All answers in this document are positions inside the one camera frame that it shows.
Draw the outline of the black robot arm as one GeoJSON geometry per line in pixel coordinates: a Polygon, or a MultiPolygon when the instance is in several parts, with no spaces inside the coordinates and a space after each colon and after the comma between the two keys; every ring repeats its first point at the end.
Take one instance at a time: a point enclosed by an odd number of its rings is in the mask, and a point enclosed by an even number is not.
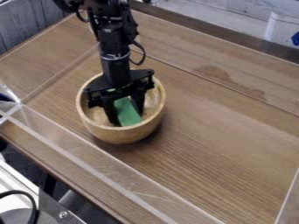
{"type": "Polygon", "coordinates": [[[155,87],[151,69],[135,70],[143,64],[131,60],[130,46],[138,46],[138,23],[130,0],[52,0],[58,7],[78,15],[94,32],[103,74],[84,87],[87,106],[104,109],[117,126],[142,122],[146,93],[155,87]]]}

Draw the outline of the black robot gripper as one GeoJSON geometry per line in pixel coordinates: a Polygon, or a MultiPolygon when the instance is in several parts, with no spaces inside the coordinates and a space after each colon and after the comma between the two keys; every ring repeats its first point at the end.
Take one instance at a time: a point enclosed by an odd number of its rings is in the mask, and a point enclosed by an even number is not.
{"type": "Polygon", "coordinates": [[[100,63],[103,74],[84,87],[90,108],[102,107],[109,121],[119,126],[118,110],[114,101],[106,98],[106,91],[114,88],[119,98],[131,96],[135,110],[139,115],[145,112],[146,93],[155,87],[154,69],[131,69],[130,55],[114,57],[102,55],[100,63]]]}

